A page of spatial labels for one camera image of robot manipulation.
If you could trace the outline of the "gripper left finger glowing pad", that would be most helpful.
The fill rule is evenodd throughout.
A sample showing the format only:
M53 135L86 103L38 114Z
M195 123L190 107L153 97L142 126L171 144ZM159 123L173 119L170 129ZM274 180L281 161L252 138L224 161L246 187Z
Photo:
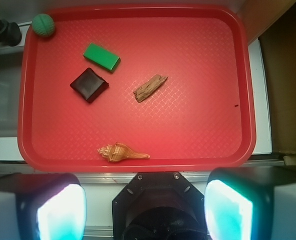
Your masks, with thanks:
M0 240L81 240L86 217L74 174L0 174Z

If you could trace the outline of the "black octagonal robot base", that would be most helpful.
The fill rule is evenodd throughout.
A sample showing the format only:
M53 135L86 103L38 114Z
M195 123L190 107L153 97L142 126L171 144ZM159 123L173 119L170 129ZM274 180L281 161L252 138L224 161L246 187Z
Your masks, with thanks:
M206 240L204 195L179 172L140 172L112 200L115 240Z

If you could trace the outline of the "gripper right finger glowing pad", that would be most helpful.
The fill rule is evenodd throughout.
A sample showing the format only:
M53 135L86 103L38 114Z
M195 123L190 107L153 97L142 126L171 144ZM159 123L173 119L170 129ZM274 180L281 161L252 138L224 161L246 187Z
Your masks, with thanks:
M296 166L219 167L204 194L213 240L296 240Z

